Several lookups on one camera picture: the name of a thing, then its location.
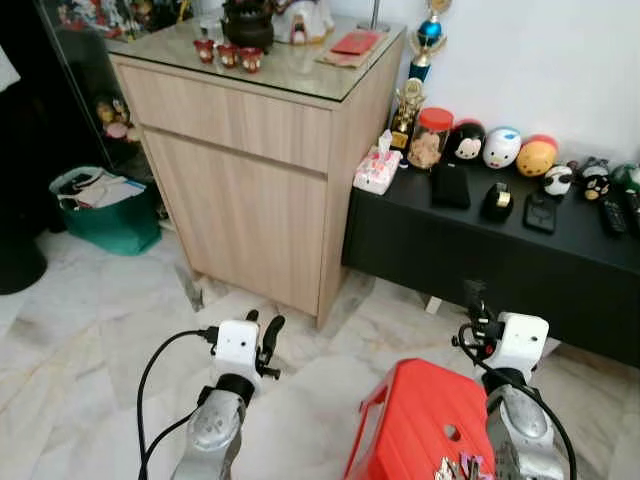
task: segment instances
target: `green bag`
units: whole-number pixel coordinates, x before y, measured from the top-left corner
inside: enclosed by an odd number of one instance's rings
[[[93,175],[98,167],[78,167],[49,185],[57,195],[60,188],[81,173]],[[117,255],[139,255],[151,248],[161,233],[149,188],[118,203],[102,208],[63,209],[60,212],[69,233]]]

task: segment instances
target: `glass top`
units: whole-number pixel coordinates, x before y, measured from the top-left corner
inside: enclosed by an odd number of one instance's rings
[[[212,64],[202,63],[193,45],[196,32],[199,30],[197,19],[149,34],[132,43],[107,41],[107,48],[110,53],[140,60],[186,68],[256,85],[275,87],[327,100],[342,101],[394,40],[403,33],[405,27],[391,24],[391,30],[386,34],[386,37],[360,67],[336,67],[320,63],[316,59],[321,57],[344,35],[355,30],[358,20],[335,15],[333,18],[336,27],[324,43],[293,46],[276,42],[269,54],[262,60],[261,70],[253,74],[247,73],[242,66],[227,69],[220,62],[217,52]]]

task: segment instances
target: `marble floor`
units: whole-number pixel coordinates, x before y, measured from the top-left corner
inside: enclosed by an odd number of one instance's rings
[[[340,478],[360,400],[400,359],[471,373],[449,345],[463,310],[445,303],[427,314],[418,293],[380,279],[351,273],[317,332],[308,315],[259,295],[215,281],[192,285],[171,233],[135,258],[67,234],[39,244],[45,276],[0,297],[0,480],[136,478],[135,397],[151,353],[179,330],[252,308],[262,320],[287,318],[274,359],[283,375],[252,401],[236,480]],[[147,383],[147,437],[190,411],[212,375],[201,340],[171,346]],[[542,361],[535,383],[572,437],[580,478],[640,478],[639,380],[635,369],[566,345]],[[170,478],[183,433],[156,450],[152,480]]]

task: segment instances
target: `small red cup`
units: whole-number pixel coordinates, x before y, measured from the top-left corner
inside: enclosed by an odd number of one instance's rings
[[[193,44],[202,63],[213,62],[213,40],[194,40]]]
[[[233,68],[238,63],[238,47],[235,45],[218,45],[220,61],[227,68]]]
[[[262,49],[254,47],[241,48],[239,54],[240,58],[242,58],[242,66],[247,72],[256,73],[260,70]]]

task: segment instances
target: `black cable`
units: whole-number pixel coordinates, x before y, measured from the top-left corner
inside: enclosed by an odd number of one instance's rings
[[[138,480],[143,480],[145,478],[145,476],[147,475],[147,464],[149,463],[149,459],[151,458],[151,455],[153,454],[153,451],[156,449],[156,447],[162,441],[162,439],[164,437],[166,437],[167,435],[169,435],[171,432],[173,432],[176,428],[178,428],[181,425],[184,425],[185,423],[187,423],[189,421],[189,419],[191,418],[191,415],[193,415],[193,413],[196,410],[191,412],[186,417],[178,420],[176,423],[174,423],[170,427],[165,428],[160,433],[160,435],[158,435],[156,437],[156,439],[153,442],[151,442],[151,445],[149,446],[149,450],[147,450],[146,453],[144,454],[144,456],[142,457],[142,463],[140,464],[140,470],[138,471]]]
[[[158,350],[156,350],[156,352],[153,354],[153,356],[149,360],[149,363],[147,363],[147,366],[145,367],[144,372],[142,373],[142,378],[140,379],[140,383],[138,384],[138,398],[136,400],[136,416],[138,420],[138,443],[140,445],[140,462],[141,462],[140,474],[142,475],[139,478],[141,480],[147,480],[147,467],[144,461],[145,455],[146,455],[146,445],[145,445],[145,438],[144,438],[144,420],[142,418],[142,396],[144,393],[144,386],[147,383],[147,377],[149,376],[149,372],[151,371],[151,367],[157,360],[160,353],[162,353],[162,351],[165,348],[167,348],[170,343],[182,337],[187,337],[190,335],[196,335],[198,337],[202,337],[204,336],[204,334],[205,334],[205,331],[203,330],[187,330],[187,331],[175,334],[174,336],[169,338],[167,341],[165,341],[162,345],[160,345],[160,348],[158,348]]]
[[[558,433],[560,433],[564,446],[567,450],[567,457],[569,460],[569,478],[570,480],[577,480],[578,471],[576,468],[576,454],[575,454],[575,451],[573,450],[571,439],[569,439],[569,435],[567,434],[564,427],[562,426],[560,419],[556,416],[555,413],[553,413],[553,410],[551,410],[551,408],[546,403],[544,403],[544,401],[541,398],[539,398],[535,393],[531,392],[528,388],[525,388],[522,385],[518,385],[517,383],[514,383],[509,377],[507,377],[501,371],[496,370],[493,367],[490,367],[489,365],[484,363],[482,360],[480,360],[477,355],[473,354],[471,349],[469,349],[469,347],[465,344],[465,340],[464,340],[464,332],[467,329],[471,329],[471,328],[473,328],[472,323],[465,323],[460,327],[460,330],[458,330],[458,343],[460,344],[460,348],[462,348],[462,351],[467,355],[467,357],[471,359],[471,361],[473,361],[474,364],[479,365],[480,367],[484,368],[487,372],[490,372],[493,375],[496,375],[503,382],[508,383],[516,390],[519,390],[522,393],[524,393],[527,397],[529,397],[531,400],[536,402],[540,406],[540,408],[544,410],[544,412],[547,415],[549,415],[549,418],[551,419],[553,424],[556,426]]]

